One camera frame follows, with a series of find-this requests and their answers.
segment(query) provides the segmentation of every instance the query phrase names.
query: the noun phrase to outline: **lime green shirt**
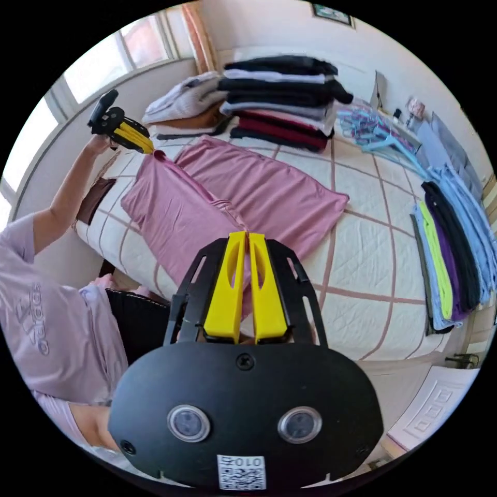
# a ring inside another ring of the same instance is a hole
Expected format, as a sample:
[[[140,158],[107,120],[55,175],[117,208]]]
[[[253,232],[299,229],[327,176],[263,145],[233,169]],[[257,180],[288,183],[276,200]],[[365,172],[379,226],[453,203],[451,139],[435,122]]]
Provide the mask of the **lime green shirt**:
[[[425,228],[426,240],[430,249],[433,265],[435,266],[436,280],[438,290],[440,292],[440,301],[442,306],[442,315],[445,319],[450,319],[452,316],[452,305],[454,296],[452,294],[452,285],[450,284],[449,273],[445,266],[445,261],[442,256],[440,242],[436,232],[435,221],[433,220],[428,207],[424,202],[419,204],[422,216],[423,227]]]

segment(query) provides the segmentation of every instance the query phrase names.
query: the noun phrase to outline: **white door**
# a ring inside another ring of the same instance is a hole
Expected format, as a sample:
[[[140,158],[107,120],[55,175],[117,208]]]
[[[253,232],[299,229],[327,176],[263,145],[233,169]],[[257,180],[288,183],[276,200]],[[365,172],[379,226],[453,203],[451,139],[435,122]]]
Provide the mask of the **white door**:
[[[388,435],[406,450],[424,442],[459,405],[478,371],[433,366],[418,394]]]

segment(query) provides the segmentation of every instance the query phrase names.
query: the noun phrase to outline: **window frame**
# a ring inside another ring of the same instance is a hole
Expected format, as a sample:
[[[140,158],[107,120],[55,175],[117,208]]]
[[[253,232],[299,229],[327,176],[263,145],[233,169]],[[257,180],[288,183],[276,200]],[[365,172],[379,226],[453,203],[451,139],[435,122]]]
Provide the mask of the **window frame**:
[[[128,69],[128,72],[126,74],[103,86],[80,104],[72,94],[72,91],[67,84],[64,75],[57,79],[48,90],[48,92],[45,94],[43,99],[45,100],[48,108],[57,121],[57,126],[52,132],[50,132],[41,147],[38,149],[30,164],[27,166],[17,190],[14,190],[3,178],[3,176],[0,177],[0,192],[11,205],[9,222],[13,221],[16,218],[19,203],[24,195],[26,186],[31,176],[36,169],[36,166],[43,158],[52,142],[57,138],[57,136],[59,136],[59,134],[62,132],[67,124],[69,124],[84,109],[94,104],[102,94],[108,92],[113,87],[118,86],[125,81],[132,79],[133,77],[138,76],[151,69],[155,69],[156,67],[160,67],[180,59],[165,10],[161,10],[146,17],[155,18],[154,25],[156,26],[156,32],[161,42],[163,43],[167,59],[137,68],[126,46],[121,30],[119,29],[111,36],[114,36],[115,40],[118,43],[119,51],[121,53],[125,66]]]
[[[128,47],[126,46],[124,36],[121,33],[121,29],[113,33],[111,36],[114,36],[119,52],[121,54],[121,57],[123,58],[124,65],[126,66],[126,69],[128,72],[124,74],[123,76],[120,76],[119,78],[116,78],[112,83],[109,83],[108,85],[104,86],[103,88],[99,89],[97,92],[94,94],[90,95],[87,99],[85,99],[83,102],[80,104],[78,101],[74,98],[71,89],[69,88],[69,85],[67,84],[67,81],[62,75],[52,86],[51,91],[52,91],[52,97],[55,100],[54,103],[58,103],[60,109],[62,112],[68,116],[71,117],[73,115],[76,115],[81,109],[84,109],[88,106],[90,102],[93,102],[96,98],[97,95],[101,95],[102,93],[105,93],[105,91],[108,91],[107,89],[111,89],[113,86],[116,86],[117,84],[126,81],[128,78],[141,73],[144,70],[152,69],[155,67],[162,66],[164,64],[167,64],[173,60],[178,60],[178,51],[174,47],[173,44],[171,44],[172,41],[172,32],[169,27],[169,23],[167,22],[167,15],[164,11],[159,11],[156,12],[155,14],[151,14],[150,16],[147,17],[154,17],[154,25],[156,26],[156,32],[157,35],[159,36],[161,42],[164,45],[165,52],[167,55],[167,59],[155,62],[153,64],[146,65],[144,67],[137,68],[135,61],[133,60],[133,57],[131,56]]]

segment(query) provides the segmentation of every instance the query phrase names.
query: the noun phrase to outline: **pink t-shirt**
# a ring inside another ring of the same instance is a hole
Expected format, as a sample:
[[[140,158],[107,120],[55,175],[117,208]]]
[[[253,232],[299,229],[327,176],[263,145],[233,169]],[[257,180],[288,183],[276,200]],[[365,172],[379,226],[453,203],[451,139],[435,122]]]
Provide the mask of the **pink t-shirt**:
[[[103,287],[76,290],[34,268],[33,218],[0,233],[0,324],[35,399],[84,443],[68,403],[110,400],[128,367],[126,354]]]

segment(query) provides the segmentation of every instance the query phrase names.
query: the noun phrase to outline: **qr code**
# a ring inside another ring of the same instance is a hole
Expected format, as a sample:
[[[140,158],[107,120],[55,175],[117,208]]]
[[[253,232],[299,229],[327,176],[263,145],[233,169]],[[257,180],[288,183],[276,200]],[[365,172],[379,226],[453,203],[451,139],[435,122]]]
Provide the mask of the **qr code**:
[[[265,490],[264,457],[217,456],[221,490]]]

